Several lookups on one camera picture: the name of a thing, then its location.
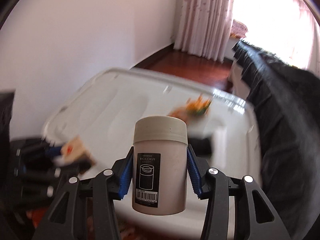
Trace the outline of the white bed frame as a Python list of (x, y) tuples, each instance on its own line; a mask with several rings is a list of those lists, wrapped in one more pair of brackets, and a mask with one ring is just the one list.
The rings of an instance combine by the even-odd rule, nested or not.
[(246, 100), (249, 95), (250, 88), (244, 81), (242, 81), (242, 70), (243, 68), (238, 65), (236, 61), (233, 61), (228, 80), (233, 84), (232, 94)]

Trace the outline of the folded pink quilt stack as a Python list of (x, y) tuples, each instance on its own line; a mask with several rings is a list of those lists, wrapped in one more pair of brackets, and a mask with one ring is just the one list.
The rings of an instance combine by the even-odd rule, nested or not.
[(232, 38), (245, 38), (246, 34), (248, 33), (248, 28), (242, 22), (233, 20), (230, 37)]

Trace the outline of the orange toy dinosaur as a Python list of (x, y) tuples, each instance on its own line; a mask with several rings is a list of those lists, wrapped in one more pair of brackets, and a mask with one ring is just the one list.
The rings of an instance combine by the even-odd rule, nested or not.
[(184, 106), (176, 107), (168, 116), (178, 118), (187, 123), (191, 119), (200, 118), (207, 114), (212, 103), (212, 98), (204, 99), (200, 95), (197, 99), (188, 99)]

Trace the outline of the white cylindrical holder canister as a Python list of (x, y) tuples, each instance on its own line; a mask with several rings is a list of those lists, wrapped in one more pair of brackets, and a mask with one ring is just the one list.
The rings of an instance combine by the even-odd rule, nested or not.
[(154, 216), (185, 210), (187, 198), (187, 126), (170, 116), (136, 122), (133, 138), (134, 210)]

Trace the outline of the pink patterned curtain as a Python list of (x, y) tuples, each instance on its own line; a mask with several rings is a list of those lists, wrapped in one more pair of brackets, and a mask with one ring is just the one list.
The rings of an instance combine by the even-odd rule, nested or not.
[(223, 62), (234, 0), (182, 0), (174, 49)]

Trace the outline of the dark bed blanket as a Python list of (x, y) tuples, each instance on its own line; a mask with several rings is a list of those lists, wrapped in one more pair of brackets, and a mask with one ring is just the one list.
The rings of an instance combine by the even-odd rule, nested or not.
[(233, 49), (259, 125), (263, 191), (292, 239), (316, 239), (319, 79), (245, 42)]

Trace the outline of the white plastic storage box lid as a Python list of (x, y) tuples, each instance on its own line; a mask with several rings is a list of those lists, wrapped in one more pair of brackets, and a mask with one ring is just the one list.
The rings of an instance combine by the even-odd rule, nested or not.
[(97, 162), (84, 175), (91, 178), (125, 157), (139, 119), (167, 115), (198, 96), (212, 103), (203, 118), (188, 122), (188, 134), (211, 138), (210, 166), (261, 182), (259, 129), (251, 105), (217, 88), (150, 70), (113, 68), (94, 76), (47, 119), (42, 135), (53, 144), (79, 136)]

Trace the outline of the small wooden cube box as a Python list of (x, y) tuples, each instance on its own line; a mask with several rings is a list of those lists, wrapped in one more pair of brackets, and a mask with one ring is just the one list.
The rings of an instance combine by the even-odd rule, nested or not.
[(60, 152), (64, 164), (82, 163), (80, 174), (86, 173), (97, 163), (78, 135), (64, 144)]

